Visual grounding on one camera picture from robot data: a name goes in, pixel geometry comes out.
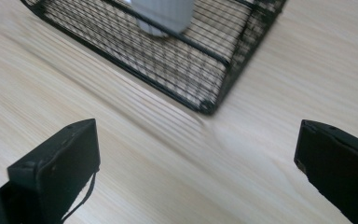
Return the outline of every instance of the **black strap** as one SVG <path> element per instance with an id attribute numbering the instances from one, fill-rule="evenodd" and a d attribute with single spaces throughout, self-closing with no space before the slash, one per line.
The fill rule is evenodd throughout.
<path id="1" fill-rule="evenodd" d="M 92 193 L 92 191 L 94 190 L 95 176 L 96 176 L 96 175 L 97 175 L 97 173 L 94 173 L 94 175 L 92 175 L 91 182 L 89 183 L 89 190 L 87 191 L 86 196 L 84 197 L 84 199 L 83 199 L 74 209 L 72 209 L 71 212 L 69 212 L 68 214 L 66 214 L 66 216 L 61 219 L 61 224 L 62 224 L 69 216 L 71 216 L 71 215 L 77 210 L 77 208 L 79 208 L 81 205 L 83 205 L 83 203 L 85 203 L 86 200 L 91 196 L 91 193 Z"/>

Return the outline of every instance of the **black object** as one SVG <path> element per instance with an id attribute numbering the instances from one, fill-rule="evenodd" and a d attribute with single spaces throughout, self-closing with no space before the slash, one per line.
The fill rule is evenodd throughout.
<path id="1" fill-rule="evenodd" d="M 327 124 L 303 120 L 295 163 L 326 199 L 358 223 L 358 138 Z"/>
<path id="2" fill-rule="evenodd" d="M 63 223 L 92 176 L 84 203 L 100 166 L 96 131 L 95 119 L 68 125 L 9 166 L 9 181 L 0 188 L 0 223 Z"/>
<path id="3" fill-rule="evenodd" d="M 43 21 L 203 114 L 222 103 L 285 0 L 196 0 L 182 34 L 122 0 L 21 0 Z M 169 38 L 141 31 L 137 20 Z"/>

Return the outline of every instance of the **table surface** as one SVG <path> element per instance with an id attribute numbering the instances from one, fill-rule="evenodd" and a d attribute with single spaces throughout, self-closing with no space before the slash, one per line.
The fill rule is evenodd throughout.
<path id="1" fill-rule="evenodd" d="M 96 187 L 67 223 L 350 223 L 293 163 L 302 119 L 358 137 L 358 1 L 289 0 L 213 117 L 0 1 L 0 186 L 96 118 Z"/>

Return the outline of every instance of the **wooden table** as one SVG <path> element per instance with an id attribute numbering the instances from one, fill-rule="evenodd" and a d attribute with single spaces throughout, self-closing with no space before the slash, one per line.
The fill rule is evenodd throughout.
<path id="1" fill-rule="evenodd" d="M 293 157 L 302 119 L 358 137 L 358 1 L 289 0 L 213 117 L 0 1 L 0 186 L 11 163 L 89 118 L 101 171 L 67 223 L 350 223 Z"/>

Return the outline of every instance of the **black wire mesh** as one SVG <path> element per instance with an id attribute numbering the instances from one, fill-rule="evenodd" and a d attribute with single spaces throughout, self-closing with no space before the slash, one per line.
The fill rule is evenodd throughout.
<path id="1" fill-rule="evenodd" d="M 212 114 L 285 0 L 196 0 L 182 33 L 119 0 L 21 0 L 35 15 L 176 101 Z M 139 21 L 169 37 L 142 31 Z"/>

